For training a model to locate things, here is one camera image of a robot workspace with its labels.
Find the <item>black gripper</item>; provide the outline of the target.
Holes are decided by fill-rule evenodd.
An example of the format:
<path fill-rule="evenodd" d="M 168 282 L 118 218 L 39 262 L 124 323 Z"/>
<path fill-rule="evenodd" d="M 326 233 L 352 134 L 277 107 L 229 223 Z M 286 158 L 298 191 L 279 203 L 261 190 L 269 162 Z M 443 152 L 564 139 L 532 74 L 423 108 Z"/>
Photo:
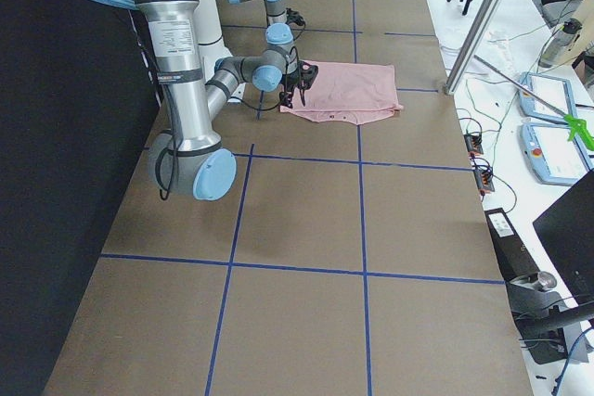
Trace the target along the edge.
<path fill-rule="evenodd" d="M 295 26 L 301 27 L 301 28 L 305 27 L 305 19 L 299 11 L 293 10 L 291 8 L 287 8 L 285 13 L 286 13 L 285 23 L 287 25 L 295 25 Z"/>
<path fill-rule="evenodd" d="M 299 91 L 301 103 L 305 104 L 305 92 L 309 90 L 319 73 L 318 65 L 304 60 L 298 60 L 293 72 L 284 74 L 280 81 L 279 105 L 292 109 L 292 95 Z"/>

